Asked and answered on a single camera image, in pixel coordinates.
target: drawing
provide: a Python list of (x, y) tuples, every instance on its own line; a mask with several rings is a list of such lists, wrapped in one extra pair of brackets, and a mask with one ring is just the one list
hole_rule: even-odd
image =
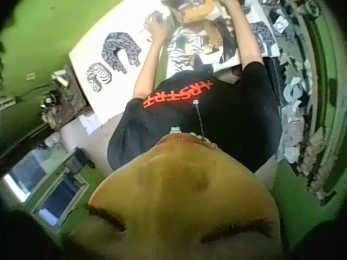
[(102, 58), (113, 70), (126, 74), (128, 71), (118, 57), (118, 51), (121, 49), (126, 51), (130, 65), (140, 66), (138, 56), (142, 50), (126, 32), (112, 32), (106, 37)]
[(258, 43), (260, 47), (260, 51), (262, 53), (265, 52), (264, 45), (265, 43), (268, 56), (272, 56), (271, 47), (272, 45), (276, 44), (274, 37), (272, 36), (272, 33), (268, 26), (264, 22), (256, 22), (251, 23), (250, 27), (252, 28), (253, 33), (255, 34), (256, 42)]
[(112, 81), (111, 72), (100, 62), (93, 63), (87, 69), (87, 80), (95, 92), (102, 90), (102, 83), (109, 84)]

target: lips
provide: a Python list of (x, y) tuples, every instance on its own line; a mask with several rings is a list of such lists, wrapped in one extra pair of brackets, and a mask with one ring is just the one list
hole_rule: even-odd
[(167, 143), (167, 142), (189, 142), (192, 144), (202, 145), (212, 150), (215, 150), (218, 148), (217, 144), (208, 143), (188, 133), (167, 134), (166, 136), (162, 137), (159, 140), (159, 142), (156, 143), (156, 146)]

